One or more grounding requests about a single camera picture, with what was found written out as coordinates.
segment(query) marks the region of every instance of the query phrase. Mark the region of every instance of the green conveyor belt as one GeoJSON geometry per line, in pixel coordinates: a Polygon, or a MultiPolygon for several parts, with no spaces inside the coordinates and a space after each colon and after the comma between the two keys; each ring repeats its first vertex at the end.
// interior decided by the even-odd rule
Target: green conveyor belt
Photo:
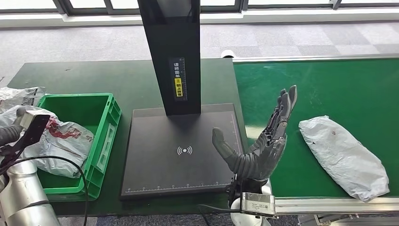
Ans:
{"type": "Polygon", "coordinates": [[[383,163],[399,195],[399,59],[245,63],[234,70],[247,135],[263,128],[281,88],[298,85],[288,144],[271,178],[276,197],[347,197],[304,142],[298,123],[328,115],[383,163]]]}

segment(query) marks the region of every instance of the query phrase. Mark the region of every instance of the wireless charging symbol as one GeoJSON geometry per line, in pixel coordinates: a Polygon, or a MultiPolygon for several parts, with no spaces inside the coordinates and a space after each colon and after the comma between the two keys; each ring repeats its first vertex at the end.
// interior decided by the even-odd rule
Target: wireless charging symbol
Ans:
{"type": "Polygon", "coordinates": [[[177,154],[181,155],[183,153],[192,154],[192,147],[191,146],[188,146],[187,148],[178,147],[177,154]]]}

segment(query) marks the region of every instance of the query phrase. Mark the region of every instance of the robotic hand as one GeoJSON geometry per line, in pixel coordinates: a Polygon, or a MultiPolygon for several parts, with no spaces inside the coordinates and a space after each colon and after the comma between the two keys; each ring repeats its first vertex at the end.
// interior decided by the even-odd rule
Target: robotic hand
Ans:
{"type": "Polygon", "coordinates": [[[239,209],[231,213],[236,226],[270,226],[266,217],[275,217],[274,196],[268,179],[284,152],[287,123],[296,98],[295,85],[288,92],[285,89],[280,92],[277,106],[266,128],[250,147],[250,153],[236,153],[224,140],[223,132],[213,128],[212,143],[236,174],[228,188],[230,208],[239,209]]]}
{"type": "Polygon", "coordinates": [[[252,152],[238,154],[225,142],[223,132],[213,128],[212,143],[226,161],[230,170],[240,179],[252,179],[266,183],[279,162],[287,142],[286,128],[297,98],[296,85],[288,92],[283,89],[277,98],[277,106],[266,128],[250,147],[252,152]]]}

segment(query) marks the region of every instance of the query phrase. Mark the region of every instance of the plastic bag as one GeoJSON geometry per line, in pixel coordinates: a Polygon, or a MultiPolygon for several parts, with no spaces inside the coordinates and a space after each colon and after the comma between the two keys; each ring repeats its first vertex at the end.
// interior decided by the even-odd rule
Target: plastic bag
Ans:
{"type": "Polygon", "coordinates": [[[17,105],[37,106],[46,94],[44,87],[27,89],[0,88],[0,114],[17,105]]]}
{"type": "Polygon", "coordinates": [[[299,122],[299,130],[324,170],[350,196],[368,202],[389,192],[381,161],[328,116],[299,122]]]}
{"type": "MultiPolygon", "coordinates": [[[[0,115],[0,127],[13,123],[19,107],[21,106],[12,107],[0,115]]],[[[40,141],[27,146],[21,158],[55,155],[72,160],[81,167],[90,152],[93,133],[77,123],[61,122],[54,113],[45,109],[34,106],[25,106],[25,108],[30,112],[35,111],[34,114],[49,114],[50,119],[40,141]]],[[[78,178],[80,175],[76,167],[63,160],[35,159],[32,161],[39,169],[55,175],[69,178],[78,178]]]]}

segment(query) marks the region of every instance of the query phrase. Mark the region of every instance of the black pole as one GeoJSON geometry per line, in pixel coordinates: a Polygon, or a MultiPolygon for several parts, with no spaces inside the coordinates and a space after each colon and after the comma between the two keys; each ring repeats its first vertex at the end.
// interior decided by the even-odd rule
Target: black pole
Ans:
{"type": "Polygon", "coordinates": [[[200,0],[138,0],[166,115],[201,113],[200,0]]]}

